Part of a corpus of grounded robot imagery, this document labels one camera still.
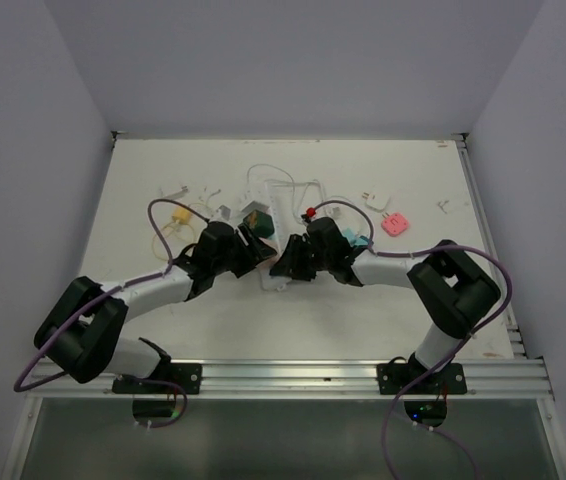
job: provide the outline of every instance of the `white wall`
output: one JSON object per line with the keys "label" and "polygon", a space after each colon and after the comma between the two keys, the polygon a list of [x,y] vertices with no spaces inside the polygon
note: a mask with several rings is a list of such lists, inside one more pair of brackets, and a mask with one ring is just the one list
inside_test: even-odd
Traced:
{"label": "white wall", "polygon": [[0,0],[0,471],[22,397],[12,383],[75,275],[109,133],[39,0]]}
{"label": "white wall", "polygon": [[566,429],[566,0],[547,0],[470,137],[514,307]]}
{"label": "white wall", "polygon": [[542,0],[46,0],[109,125],[467,132]]}

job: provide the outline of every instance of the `yellow object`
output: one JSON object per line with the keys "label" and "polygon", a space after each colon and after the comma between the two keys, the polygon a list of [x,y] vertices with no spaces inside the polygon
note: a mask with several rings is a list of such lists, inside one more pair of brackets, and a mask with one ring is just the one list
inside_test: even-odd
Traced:
{"label": "yellow object", "polygon": [[[185,224],[185,226],[188,227],[190,229],[190,231],[192,232],[192,238],[188,240],[186,238],[181,237],[178,233],[176,233],[179,226],[180,225],[175,223],[175,222],[170,222],[170,223],[166,223],[165,225],[163,225],[161,227],[161,233],[164,234],[163,236],[164,236],[165,240],[167,241],[167,239],[169,237],[174,235],[176,238],[181,240],[183,243],[186,243],[186,244],[196,243],[196,231],[194,230],[194,228],[187,223]],[[156,240],[157,239],[158,239],[158,236],[155,233],[154,236],[152,237],[152,254],[157,259],[162,260],[164,262],[167,262],[167,260],[168,260],[167,256],[159,255],[156,252]]]}
{"label": "yellow object", "polygon": [[187,225],[188,223],[190,223],[190,218],[192,218],[192,212],[183,207],[176,207],[174,209],[174,212],[172,212],[172,221],[174,223]]}

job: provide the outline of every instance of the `wire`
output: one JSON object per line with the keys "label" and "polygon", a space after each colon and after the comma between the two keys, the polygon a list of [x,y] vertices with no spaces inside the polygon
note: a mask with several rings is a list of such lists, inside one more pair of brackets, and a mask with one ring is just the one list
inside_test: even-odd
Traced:
{"label": "wire", "polygon": [[326,195],[325,195],[325,187],[323,186],[323,184],[321,183],[320,180],[313,178],[312,180],[310,180],[309,182],[286,182],[284,180],[275,180],[275,179],[271,179],[271,180],[265,180],[265,182],[267,183],[272,183],[275,182],[274,186],[285,186],[285,185],[289,185],[291,186],[293,189],[295,187],[300,187],[300,186],[305,186],[305,188],[303,189],[303,193],[301,194],[301,198],[297,202],[295,202],[294,200],[294,190],[292,191],[292,204],[291,204],[291,208],[292,208],[292,218],[294,218],[294,221],[296,223],[298,223],[299,225],[305,225],[305,223],[303,222],[303,219],[301,217],[301,215],[299,214],[299,208],[301,208],[301,205],[303,204],[303,199],[305,198],[305,195],[307,195],[307,191],[309,190],[309,188],[312,185],[316,185],[319,189],[319,194],[321,196],[321,202],[324,202],[325,200],[327,200]]}
{"label": "wire", "polygon": [[361,216],[365,219],[365,221],[367,222],[367,226],[370,229],[370,236],[368,237],[368,245],[367,246],[371,250],[372,245],[374,245],[374,224],[372,223],[372,220],[367,215],[367,213],[365,213],[363,210],[361,210],[359,207],[357,207],[353,203],[345,202],[343,200],[326,200],[324,202],[319,203],[316,207],[314,207],[314,209],[318,210],[321,207],[325,207],[326,205],[332,205],[332,204],[345,205],[346,207],[349,207],[352,210],[361,214]]}
{"label": "wire", "polygon": [[[178,235],[177,232],[177,227],[178,226],[186,226],[190,229],[190,231],[192,232],[192,239],[191,240],[187,240],[183,237],[181,237],[180,235]],[[194,243],[196,242],[196,230],[194,230],[194,227],[192,225],[190,225],[189,223],[177,223],[177,222],[169,222],[166,223],[165,225],[163,225],[161,227],[161,232],[164,232],[166,228],[170,228],[171,231],[165,235],[165,238],[169,238],[170,236],[174,235],[176,238],[178,238],[179,240],[181,240],[182,242],[185,243]],[[158,238],[158,236],[156,235],[156,233],[154,234],[154,236],[152,237],[152,254],[154,255],[155,258],[157,258],[158,260],[162,260],[164,262],[167,262],[167,257],[163,257],[161,255],[159,255],[158,253],[156,253],[156,239]]]}
{"label": "wire", "polygon": [[219,188],[217,191],[212,192],[208,195],[208,197],[205,199],[205,203],[204,205],[207,207],[208,204],[210,203],[210,200],[212,199],[212,197],[215,197],[216,195],[218,195],[219,193],[221,193],[221,189]]}
{"label": "wire", "polygon": [[212,210],[209,205],[202,203],[202,202],[192,202],[192,203],[189,204],[190,207],[192,207],[194,205],[200,205],[201,207],[204,207],[204,208],[207,209],[208,215],[210,215],[210,216],[214,215],[214,210]]}
{"label": "wire", "polygon": [[281,172],[281,173],[287,175],[287,178],[290,179],[290,182],[296,183],[296,182],[294,181],[294,177],[292,177],[292,175],[290,175],[287,171],[283,170],[281,167],[277,167],[276,165],[271,165],[271,164],[269,164],[269,163],[255,163],[255,164],[252,165],[250,168],[248,168],[248,169],[247,169],[247,174],[246,174],[247,183],[250,183],[250,172],[251,172],[252,170],[254,170],[255,168],[257,168],[257,167],[270,167],[270,168],[273,168],[274,170],[278,170],[279,172]]}
{"label": "wire", "polygon": [[250,168],[247,169],[246,175],[245,175],[245,179],[247,181],[248,186],[250,185],[250,172],[252,172],[252,170],[254,170],[257,167],[270,167],[273,168],[274,170],[278,170],[279,172],[283,173],[284,175],[287,176],[287,178],[290,179],[290,184],[292,186],[292,216],[294,217],[294,220],[296,220],[296,222],[298,223],[299,220],[296,218],[296,214],[294,211],[294,206],[296,205],[296,180],[294,180],[294,177],[292,175],[290,175],[289,172],[287,172],[286,170],[283,170],[280,167],[277,167],[276,165],[271,165],[269,163],[255,163],[254,165],[252,165]]}
{"label": "wire", "polygon": [[[503,277],[503,280],[505,281],[505,290],[506,290],[505,298],[503,299],[503,302],[501,302],[501,304],[498,306],[498,308],[496,310],[494,310],[493,313],[488,315],[483,321],[479,322],[470,331],[470,334],[466,338],[464,338],[461,342],[459,342],[459,344],[456,347],[452,348],[449,352],[447,352],[443,356],[443,358],[441,360],[439,360],[439,362],[436,365],[434,365],[433,367],[431,367],[430,369],[425,371],[423,374],[421,374],[420,376],[418,376],[417,378],[412,380],[406,386],[404,386],[394,396],[394,398],[390,402],[390,406],[389,406],[389,408],[388,408],[388,410],[385,414],[385,417],[383,418],[383,426],[382,426],[382,429],[381,429],[381,447],[383,449],[383,458],[385,460],[385,464],[387,465],[388,470],[390,471],[392,476],[395,478],[395,480],[400,480],[401,477],[399,476],[399,473],[396,470],[396,467],[394,466],[394,463],[392,462],[392,459],[390,458],[390,455],[389,455],[389,452],[388,452],[388,449],[387,449],[387,429],[388,429],[390,417],[392,415],[392,412],[396,408],[396,406],[399,402],[399,399],[403,395],[405,395],[407,392],[409,392],[410,389],[412,389],[412,387],[414,387],[415,385],[418,385],[424,379],[429,377],[432,373],[436,372],[439,368],[441,368],[442,366],[444,366],[448,362],[450,362],[454,358],[454,356],[472,338],[472,335],[476,334],[479,330],[484,328],[486,325],[488,325],[490,322],[492,322],[494,319],[496,319],[499,315],[501,315],[505,311],[507,306],[510,304],[510,301],[512,300],[512,291],[513,291],[512,278],[511,278],[509,272],[507,271],[507,269],[505,268],[505,266],[499,260],[492,257],[491,255],[488,255],[484,251],[479,250],[478,248],[470,247],[470,246],[467,246],[467,245],[440,245],[440,246],[437,246],[437,247],[429,248],[429,249],[426,249],[426,250],[420,250],[420,251],[417,251],[417,252],[375,252],[372,248],[373,237],[374,237],[374,225],[372,224],[372,220],[370,219],[370,217],[363,210],[358,208],[356,205],[353,205],[353,204],[348,203],[348,202],[342,202],[340,200],[328,200],[326,202],[322,202],[322,203],[318,204],[314,208],[319,209],[319,208],[321,208],[325,205],[328,205],[330,203],[338,203],[338,204],[341,204],[341,205],[348,206],[348,207],[354,209],[355,211],[357,211],[358,213],[360,213],[361,216],[363,218],[365,218],[365,221],[367,222],[367,224],[370,228],[370,242],[369,242],[369,245],[368,245],[368,249],[372,253],[374,253],[375,255],[377,255],[379,257],[413,258],[413,257],[421,257],[421,256],[424,256],[424,255],[430,255],[432,253],[446,252],[446,251],[469,252],[469,253],[473,253],[475,255],[478,255],[480,257],[483,257],[486,260],[488,260],[489,262],[491,262],[499,270],[499,272],[501,273],[501,276]],[[451,442],[453,442],[468,456],[468,458],[470,459],[470,462],[472,463],[472,468],[474,469],[474,478],[479,478],[480,472],[479,472],[479,469],[478,469],[478,465],[476,464],[474,458],[470,454],[470,451],[467,449],[467,447],[465,447],[456,438],[454,438],[452,435],[450,435],[446,432],[437,431],[437,433],[439,433],[441,436],[443,436],[443,437],[447,438],[448,440],[450,440]]]}
{"label": "wire", "polygon": [[[352,200],[350,200],[347,197],[344,197],[343,195],[330,195],[328,198],[326,198],[326,200],[343,200],[348,203],[352,203],[352,204],[354,203]],[[365,224],[366,224],[365,218],[361,217],[360,215],[359,218],[362,221],[359,223],[359,229],[356,231],[357,237],[361,236],[361,232],[363,232],[363,229],[365,228]]]}
{"label": "wire", "polygon": [[52,348],[52,345],[54,345],[54,343],[57,341],[57,339],[63,333],[65,333],[72,326],[72,324],[74,324],[79,318],[81,318],[82,315],[84,315],[86,312],[88,312],[89,310],[94,308],[96,305],[99,305],[100,303],[105,301],[107,298],[109,298],[112,295],[120,292],[124,288],[132,287],[132,286],[138,285],[140,283],[144,283],[144,282],[148,282],[150,280],[155,280],[157,278],[161,278],[165,274],[169,273],[170,270],[172,270],[172,260],[174,258],[173,255],[172,255],[172,250],[170,249],[170,246],[168,245],[167,241],[165,240],[163,233],[161,232],[161,230],[157,226],[156,221],[154,220],[154,215],[152,213],[152,208],[157,203],[171,203],[173,205],[177,205],[179,207],[185,208],[186,210],[189,210],[190,212],[192,212],[193,215],[196,215],[197,217],[201,218],[204,222],[206,222],[206,223],[209,222],[209,220],[206,217],[204,217],[203,215],[201,215],[197,211],[193,210],[192,208],[188,207],[187,205],[185,205],[181,202],[177,202],[176,200],[171,200],[171,199],[166,199],[166,198],[157,198],[155,200],[152,200],[147,206],[147,215],[148,215],[148,219],[150,221],[150,224],[152,225],[152,228],[156,232],[159,240],[161,240],[163,247],[165,247],[165,251],[167,252],[167,256],[169,258],[169,262],[167,264],[167,267],[165,268],[165,271],[164,272],[150,273],[148,275],[142,275],[140,277],[132,278],[131,280],[128,280],[123,285],[117,285],[116,287],[114,287],[110,290],[107,290],[106,292],[103,292],[102,294],[98,295],[97,297],[90,300],[89,302],[87,302],[82,307],[80,307],[72,315],[70,315],[70,317],[67,320],[65,320],[65,322],[63,322],[63,324],[61,324],[61,326],[50,336],[50,338],[48,338],[45,341],[45,343],[41,346],[41,348],[39,348],[39,350],[36,352],[36,354],[30,360],[30,362],[25,366],[23,371],[19,374],[16,381],[14,382],[14,391],[15,392],[26,392],[28,390],[32,390],[34,388],[40,387],[41,385],[45,385],[46,383],[49,383],[53,380],[56,380],[58,378],[61,378],[62,376],[67,375],[67,372],[58,372],[58,373],[55,373],[53,375],[48,375],[47,377],[44,377],[41,380],[37,380],[35,382],[30,382],[27,385],[23,385],[23,382],[25,381],[25,379],[32,373],[32,370],[34,370],[34,367],[39,363],[39,361],[45,355],[47,355],[47,353]]}
{"label": "wire", "polygon": [[[170,417],[170,419],[165,421],[165,422],[158,422],[158,423],[154,423],[151,420],[148,420],[146,423],[139,422],[144,427],[147,427],[147,428],[169,427],[170,425],[173,425],[178,420],[180,420],[181,417],[183,416],[183,414],[185,413],[185,409],[187,408],[187,394],[185,393],[185,390],[183,390],[183,388],[180,385],[178,385],[174,382],[168,382],[168,381],[165,381],[165,380],[151,380],[151,379],[148,379],[148,378],[134,377],[132,375],[123,375],[123,378],[137,382],[137,383],[141,383],[141,384],[145,383],[147,385],[162,385],[162,386],[170,387],[170,388],[174,389],[175,408],[174,408],[174,411],[172,412],[172,416]],[[181,407],[180,410],[176,409],[176,397],[177,397],[177,395],[181,395],[183,397],[183,406]]]}
{"label": "wire", "polygon": [[172,261],[174,260],[174,256],[172,255],[172,250],[170,249],[170,246],[167,244],[167,240],[165,239],[165,237],[161,233],[161,229],[156,224],[156,221],[154,220],[154,215],[152,214],[152,208],[157,203],[171,203],[172,205],[177,205],[179,207],[185,208],[186,210],[192,212],[193,215],[196,215],[197,217],[199,217],[205,223],[210,223],[210,219],[204,217],[199,212],[194,210],[192,207],[189,207],[188,205],[185,205],[184,203],[177,202],[176,200],[169,200],[167,198],[156,198],[148,204],[148,206],[147,206],[147,217],[150,220],[150,225],[152,225],[154,232],[156,233],[159,240],[163,244],[163,248],[165,248],[165,253],[167,253],[167,267],[165,269],[165,273],[170,273],[170,270],[172,270]]}

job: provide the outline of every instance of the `pink object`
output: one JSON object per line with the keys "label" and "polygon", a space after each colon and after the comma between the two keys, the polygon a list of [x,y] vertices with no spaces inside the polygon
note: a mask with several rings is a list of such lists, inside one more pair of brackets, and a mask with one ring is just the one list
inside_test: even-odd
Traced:
{"label": "pink object", "polygon": [[381,228],[387,232],[390,237],[396,237],[407,230],[410,224],[407,219],[400,213],[393,213],[383,220]]}

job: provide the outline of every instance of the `white table surface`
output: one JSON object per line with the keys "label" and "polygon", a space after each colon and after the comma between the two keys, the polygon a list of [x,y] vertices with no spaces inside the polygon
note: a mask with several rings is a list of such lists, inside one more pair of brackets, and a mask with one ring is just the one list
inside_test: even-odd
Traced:
{"label": "white table surface", "polygon": [[[387,189],[388,211],[402,213],[411,225],[392,238],[381,230],[380,214],[367,210],[377,229],[378,250],[418,250],[443,238],[485,248],[453,142],[124,139],[114,150],[81,274],[96,281],[122,280],[160,268],[150,250],[148,202],[185,185],[184,202],[199,202],[221,189],[210,206],[236,206],[246,188],[247,168],[263,162],[284,168],[298,182],[317,178],[328,195],[346,196],[359,206],[363,192],[375,185]],[[267,167],[253,174],[285,180]],[[312,206],[315,198],[310,189],[304,206]],[[169,221],[172,210],[157,206],[157,221]],[[360,226],[350,212],[337,223],[354,230]],[[192,225],[198,232],[203,226],[196,220]],[[171,244],[185,246],[176,239]],[[409,355],[430,325],[409,289],[355,288],[319,274],[311,284],[265,292],[255,272],[238,280],[224,274],[199,298],[129,322],[122,336],[146,337],[178,358],[389,359]],[[459,357],[512,358],[504,318],[481,331]]]}

